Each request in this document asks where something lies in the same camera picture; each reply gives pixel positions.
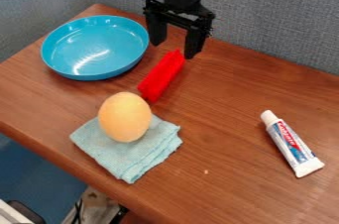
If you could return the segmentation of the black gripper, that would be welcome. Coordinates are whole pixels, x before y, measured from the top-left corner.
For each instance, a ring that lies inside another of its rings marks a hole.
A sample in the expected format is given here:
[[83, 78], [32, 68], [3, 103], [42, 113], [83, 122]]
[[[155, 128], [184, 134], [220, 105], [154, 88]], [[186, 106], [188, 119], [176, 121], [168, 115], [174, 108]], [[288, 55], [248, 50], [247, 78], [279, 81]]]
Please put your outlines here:
[[203, 49], [215, 19], [215, 14], [202, 5], [202, 0], [146, 0], [143, 13], [154, 46], [167, 39], [167, 24], [188, 30], [184, 57], [191, 59]]

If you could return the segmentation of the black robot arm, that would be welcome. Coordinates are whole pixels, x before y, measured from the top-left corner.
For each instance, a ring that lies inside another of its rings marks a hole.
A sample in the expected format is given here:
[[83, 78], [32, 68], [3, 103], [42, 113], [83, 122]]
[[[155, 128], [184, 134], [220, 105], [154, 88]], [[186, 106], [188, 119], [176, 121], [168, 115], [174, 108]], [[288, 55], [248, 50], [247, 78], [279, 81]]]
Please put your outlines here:
[[159, 46], [167, 39], [167, 25], [187, 30], [184, 58], [191, 59], [203, 49], [211, 36], [215, 13], [202, 0], [146, 0], [143, 8], [150, 42]]

